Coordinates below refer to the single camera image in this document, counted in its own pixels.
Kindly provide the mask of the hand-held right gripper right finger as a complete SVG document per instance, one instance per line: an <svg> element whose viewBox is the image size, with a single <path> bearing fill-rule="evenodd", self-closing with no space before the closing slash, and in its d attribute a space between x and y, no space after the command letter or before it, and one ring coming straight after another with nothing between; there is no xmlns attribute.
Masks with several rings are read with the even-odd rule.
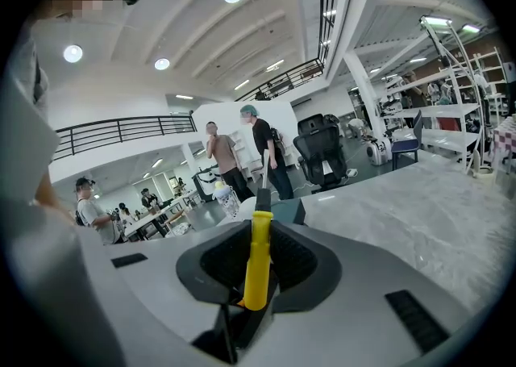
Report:
<svg viewBox="0 0 516 367"><path fill-rule="evenodd" d="M335 254L314 275L333 290L308 311L272 311L243 366L444 365L472 316L446 290L382 248L307 226L288 235Z"/></svg>

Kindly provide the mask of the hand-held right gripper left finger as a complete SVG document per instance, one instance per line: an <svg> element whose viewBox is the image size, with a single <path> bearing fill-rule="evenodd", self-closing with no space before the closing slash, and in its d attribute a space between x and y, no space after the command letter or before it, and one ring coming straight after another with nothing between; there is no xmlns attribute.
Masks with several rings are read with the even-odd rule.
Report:
<svg viewBox="0 0 516 367"><path fill-rule="evenodd" d="M221 331L221 306L197 300L177 276L177 261L201 244L233 236L229 223L176 238L104 246L86 238L86 269L122 352L121 366L222 366L192 343Z"/></svg>

